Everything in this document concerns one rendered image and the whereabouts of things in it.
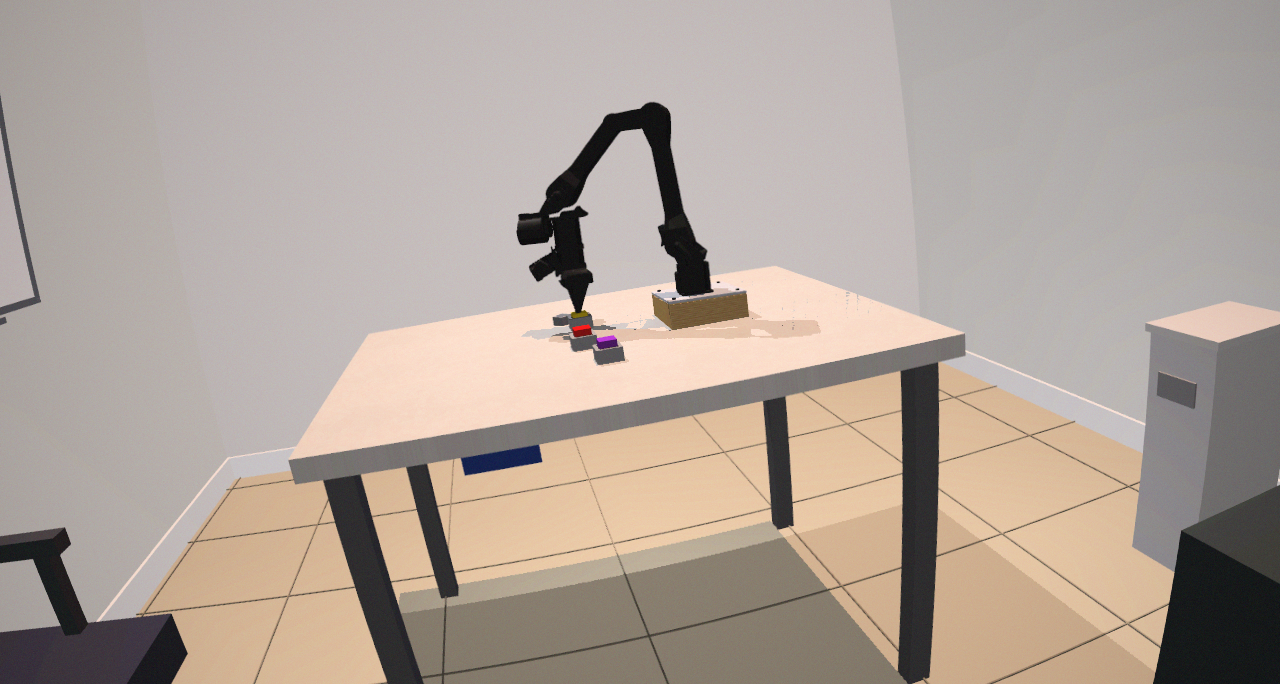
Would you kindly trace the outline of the purple button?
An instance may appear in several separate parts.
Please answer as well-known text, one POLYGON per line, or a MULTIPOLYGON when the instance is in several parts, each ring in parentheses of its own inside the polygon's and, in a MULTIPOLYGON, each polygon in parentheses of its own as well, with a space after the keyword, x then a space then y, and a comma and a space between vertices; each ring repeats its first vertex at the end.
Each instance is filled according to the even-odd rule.
POLYGON ((593 355, 598 365, 625 361, 625 350, 614 336, 596 338, 593 345, 593 355))

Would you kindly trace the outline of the red button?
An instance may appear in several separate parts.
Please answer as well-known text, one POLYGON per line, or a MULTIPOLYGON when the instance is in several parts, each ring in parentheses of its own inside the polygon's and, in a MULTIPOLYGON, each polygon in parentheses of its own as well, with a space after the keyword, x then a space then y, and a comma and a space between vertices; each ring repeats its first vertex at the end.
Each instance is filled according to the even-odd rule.
POLYGON ((596 345, 596 333, 591 330, 591 327, 572 327, 573 333, 570 333, 570 346, 576 351, 593 350, 593 345, 596 345))

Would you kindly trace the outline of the yellow button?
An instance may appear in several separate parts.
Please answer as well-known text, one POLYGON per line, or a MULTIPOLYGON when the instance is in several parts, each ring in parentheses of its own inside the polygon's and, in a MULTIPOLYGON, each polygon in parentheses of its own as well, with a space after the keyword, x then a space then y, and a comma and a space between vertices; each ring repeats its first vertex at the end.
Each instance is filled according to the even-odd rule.
POLYGON ((589 325, 594 328, 593 315, 590 313, 586 313, 586 310, 582 310, 581 313, 571 313, 571 315, 567 315, 567 319, 570 330, 572 330, 572 327, 582 327, 582 325, 589 325))

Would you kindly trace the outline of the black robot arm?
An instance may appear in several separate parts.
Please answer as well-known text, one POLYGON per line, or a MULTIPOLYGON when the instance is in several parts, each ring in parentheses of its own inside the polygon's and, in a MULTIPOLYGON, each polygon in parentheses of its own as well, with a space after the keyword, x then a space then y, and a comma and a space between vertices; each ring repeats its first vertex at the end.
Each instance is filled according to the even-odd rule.
MULTIPOLYGON (((581 240, 579 216, 589 213, 580 205, 573 210, 561 211, 577 204, 588 175, 611 147, 621 131, 643 129, 654 158, 660 197, 666 213, 666 223, 658 227, 660 246, 676 260, 676 291, 678 295, 704 295, 714 292, 710 286, 710 266, 707 261, 707 248, 696 242, 692 227, 684 211, 678 192, 673 156, 669 147, 669 110, 658 102, 646 102, 641 109, 605 115, 602 126, 584 146, 575 161, 547 190, 547 201, 540 213, 518 214, 517 237, 520 245, 547 243, 553 236, 556 242, 581 240), (561 216, 549 216, 559 213, 561 216), (553 225, 553 227, 552 227, 553 225)), ((552 272, 562 272, 556 248, 529 266, 532 277, 541 281, 552 272)))

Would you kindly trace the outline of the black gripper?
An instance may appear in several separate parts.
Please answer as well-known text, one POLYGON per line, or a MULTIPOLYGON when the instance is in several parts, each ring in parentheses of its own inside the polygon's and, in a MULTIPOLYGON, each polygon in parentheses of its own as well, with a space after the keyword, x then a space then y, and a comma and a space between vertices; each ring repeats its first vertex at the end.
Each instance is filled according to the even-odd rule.
POLYGON ((568 242, 556 242, 556 254, 559 257, 562 272, 561 286, 568 291, 575 313, 581 313, 589 283, 593 283, 593 273, 588 270, 582 254, 582 240, 568 242))

